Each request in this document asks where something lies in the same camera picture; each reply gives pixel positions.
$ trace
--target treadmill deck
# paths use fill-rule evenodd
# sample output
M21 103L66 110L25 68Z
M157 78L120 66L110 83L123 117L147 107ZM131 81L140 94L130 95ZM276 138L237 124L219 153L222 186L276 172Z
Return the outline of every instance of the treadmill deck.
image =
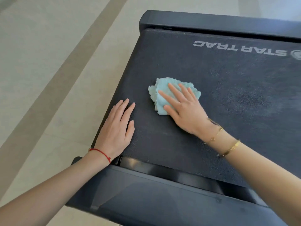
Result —
M301 60L298 43L146 29L111 100L136 103L123 156L247 186L216 152L158 115L156 78L192 82L208 116L258 153L301 177Z

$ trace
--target person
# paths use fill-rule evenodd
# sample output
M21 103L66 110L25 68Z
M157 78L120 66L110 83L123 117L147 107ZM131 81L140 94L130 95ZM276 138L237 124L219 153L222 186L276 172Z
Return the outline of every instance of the person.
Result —
M174 107L164 109L175 123L224 156L284 222L301 225L301 180L212 122L190 88L179 84L180 92L172 84L168 87L176 99L159 93ZM134 121L129 122L135 103L125 110L128 103L126 99L113 106L96 140L97 150L2 206L0 225L46 225L90 178L119 156L135 130Z

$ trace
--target forearm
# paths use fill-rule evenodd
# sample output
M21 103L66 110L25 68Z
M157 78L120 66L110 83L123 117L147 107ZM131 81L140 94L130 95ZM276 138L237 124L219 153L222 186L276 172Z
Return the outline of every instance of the forearm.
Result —
M222 131L210 145L222 154L236 142L234 137ZM289 225L301 225L299 178L243 143L225 158L283 220Z
M102 154L89 152L74 165L2 206L0 225L46 225L90 178L107 165Z

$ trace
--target marble floor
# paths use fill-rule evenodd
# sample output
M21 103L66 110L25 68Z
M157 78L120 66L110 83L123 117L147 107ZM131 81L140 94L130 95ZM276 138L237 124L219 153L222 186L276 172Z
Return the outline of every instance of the marble floor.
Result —
M85 154L149 9L301 21L301 0L0 0L0 205Z

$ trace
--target person's left hand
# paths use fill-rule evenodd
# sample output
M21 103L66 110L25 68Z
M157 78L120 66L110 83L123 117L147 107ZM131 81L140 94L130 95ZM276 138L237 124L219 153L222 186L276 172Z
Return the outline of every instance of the person's left hand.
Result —
M101 150L111 161L119 156L130 144L134 134L134 121L130 121L130 115L135 108L135 103L124 112L129 99L124 102L120 100L113 106L97 137L94 148Z

